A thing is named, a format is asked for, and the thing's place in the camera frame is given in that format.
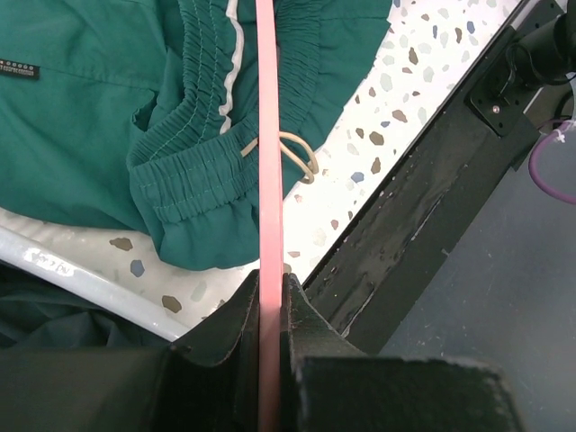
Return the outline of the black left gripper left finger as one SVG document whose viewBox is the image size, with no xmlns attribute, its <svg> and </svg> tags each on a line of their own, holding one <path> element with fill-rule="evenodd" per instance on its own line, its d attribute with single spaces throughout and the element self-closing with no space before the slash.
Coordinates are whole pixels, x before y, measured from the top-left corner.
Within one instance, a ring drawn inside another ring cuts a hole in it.
<svg viewBox="0 0 576 432">
<path fill-rule="evenodd" d="M 169 345 L 2 351 L 1 429 L 257 430 L 258 286 Z"/>
</svg>

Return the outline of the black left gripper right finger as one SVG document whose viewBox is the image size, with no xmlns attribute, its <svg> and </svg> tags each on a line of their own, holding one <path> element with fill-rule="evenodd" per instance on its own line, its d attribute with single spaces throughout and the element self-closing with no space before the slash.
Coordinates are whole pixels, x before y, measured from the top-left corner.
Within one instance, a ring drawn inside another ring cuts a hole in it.
<svg viewBox="0 0 576 432">
<path fill-rule="evenodd" d="M 283 277 L 283 431 L 524 431 L 509 384 L 462 357 L 368 355 Z"/>
</svg>

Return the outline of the pink hanger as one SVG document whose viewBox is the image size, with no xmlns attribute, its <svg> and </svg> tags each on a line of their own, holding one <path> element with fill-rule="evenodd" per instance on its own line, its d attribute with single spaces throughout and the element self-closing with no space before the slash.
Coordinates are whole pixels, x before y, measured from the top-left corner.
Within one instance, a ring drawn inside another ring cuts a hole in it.
<svg viewBox="0 0 576 432">
<path fill-rule="evenodd" d="M 259 378 L 261 432 L 280 429 L 281 307 L 283 284 L 283 180 L 279 137 L 275 14 L 256 1 L 259 95 Z"/>
</svg>

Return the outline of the green shorts with drawstring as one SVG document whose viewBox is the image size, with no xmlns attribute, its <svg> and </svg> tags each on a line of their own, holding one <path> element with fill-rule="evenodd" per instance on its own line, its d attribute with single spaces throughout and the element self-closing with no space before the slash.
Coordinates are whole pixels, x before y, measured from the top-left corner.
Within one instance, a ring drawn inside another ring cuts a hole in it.
<svg viewBox="0 0 576 432">
<path fill-rule="evenodd" d="M 256 260 L 257 23 L 252 1 L 2 2 L 2 207 L 188 270 Z"/>
</svg>

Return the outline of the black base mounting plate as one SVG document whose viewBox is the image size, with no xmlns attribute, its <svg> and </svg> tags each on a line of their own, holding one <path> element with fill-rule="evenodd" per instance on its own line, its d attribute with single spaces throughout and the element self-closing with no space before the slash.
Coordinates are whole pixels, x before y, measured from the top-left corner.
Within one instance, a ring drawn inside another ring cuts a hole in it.
<svg viewBox="0 0 576 432">
<path fill-rule="evenodd" d="M 514 43 L 550 31 L 556 1 L 523 1 L 305 282 L 311 304 L 375 354 L 445 262 L 538 130 L 538 91 L 505 85 Z"/>
</svg>

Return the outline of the white perforated laundry basket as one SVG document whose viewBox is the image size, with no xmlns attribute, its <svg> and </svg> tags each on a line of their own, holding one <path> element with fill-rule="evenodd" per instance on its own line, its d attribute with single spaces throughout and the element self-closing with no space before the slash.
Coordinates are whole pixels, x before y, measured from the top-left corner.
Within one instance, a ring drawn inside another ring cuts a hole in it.
<svg viewBox="0 0 576 432">
<path fill-rule="evenodd" d="M 152 301 L 7 228 L 1 228 L 1 260 L 170 342 L 189 331 Z"/>
</svg>

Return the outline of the dark navy clothes in basket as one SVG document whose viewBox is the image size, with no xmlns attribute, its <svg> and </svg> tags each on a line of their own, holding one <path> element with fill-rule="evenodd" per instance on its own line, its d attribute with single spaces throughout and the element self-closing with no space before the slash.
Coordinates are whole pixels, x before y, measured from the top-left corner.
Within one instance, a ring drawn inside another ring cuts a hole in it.
<svg viewBox="0 0 576 432">
<path fill-rule="evenodd" d="M 1 348 L 162 347 L 168 342 L 71 292 L 1 265 Z"/>
</svg>

